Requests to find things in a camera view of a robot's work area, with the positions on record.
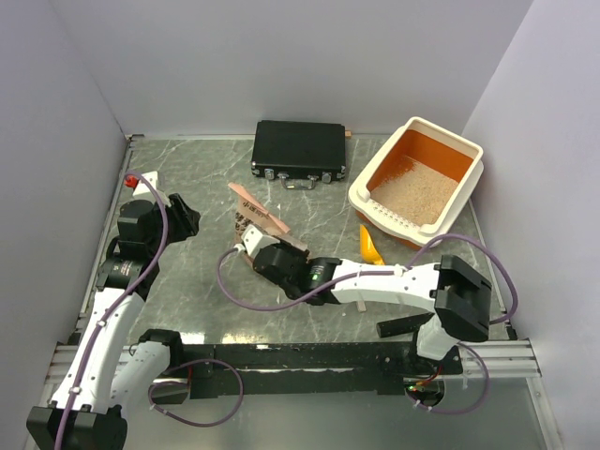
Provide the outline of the yellow plastic litter scoop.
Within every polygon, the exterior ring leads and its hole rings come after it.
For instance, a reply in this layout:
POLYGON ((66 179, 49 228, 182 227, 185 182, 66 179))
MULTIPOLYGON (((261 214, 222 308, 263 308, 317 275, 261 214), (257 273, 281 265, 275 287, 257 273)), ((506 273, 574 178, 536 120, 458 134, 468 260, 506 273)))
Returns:
POLYGON ((359 250, 365 263, 372 265, 385 265, 382 255, 375 248, 370 233, 365 225, 359 226, 359 250))

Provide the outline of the pink cat litter bag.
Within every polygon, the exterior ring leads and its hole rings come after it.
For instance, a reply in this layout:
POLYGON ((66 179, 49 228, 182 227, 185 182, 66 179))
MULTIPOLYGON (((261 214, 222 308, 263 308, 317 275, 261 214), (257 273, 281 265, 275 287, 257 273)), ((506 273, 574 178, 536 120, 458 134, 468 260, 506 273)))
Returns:
MULTIPOLYGON (((288 243, 301 250, 307 250, 308 245, 291 235, 291 229, 279 218, 271 214, 252 194, 242 185, 230 182, 228 187, 237 195, 237 209, 234 218, 234 243, 238 244, 245 228, 256 225, 267 233, 277 237, 279 243, 288 243)), ((253 259, 244 256, 248 265, 253 259)))

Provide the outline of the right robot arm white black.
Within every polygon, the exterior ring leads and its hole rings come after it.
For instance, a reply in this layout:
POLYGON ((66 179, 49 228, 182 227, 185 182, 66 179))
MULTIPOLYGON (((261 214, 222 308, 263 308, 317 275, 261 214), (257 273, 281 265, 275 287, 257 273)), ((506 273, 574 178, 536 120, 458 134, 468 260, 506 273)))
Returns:
POLYGON ((312 306, 371 302, 424 310, 427 319, 417 326, 416 345, 409 351, 411 366, 420 373, 433 371, 458 342, 489 338, 491 284, 458 256, 401 268, 310 259, 283 242, 250 256, 253 270, 292 300, 312 306))

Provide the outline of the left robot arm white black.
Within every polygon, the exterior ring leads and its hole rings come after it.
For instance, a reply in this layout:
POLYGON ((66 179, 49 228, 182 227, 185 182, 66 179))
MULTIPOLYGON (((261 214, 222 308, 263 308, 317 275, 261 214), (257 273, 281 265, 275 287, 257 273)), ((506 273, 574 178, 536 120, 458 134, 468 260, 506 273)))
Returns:
POLYGON ((118 234, 98 270, 93 311, 75 357, 49 404, 32 408, 27 417, 38 448, 123 448, 128 416, 153 380, 182 371, 182 339, 170 330, 147 330, 126 364, 119 361, 158 276, 160 248, 196 235, 200 218, 177 193, 165 207, 142 194, 121 207, 118 234))

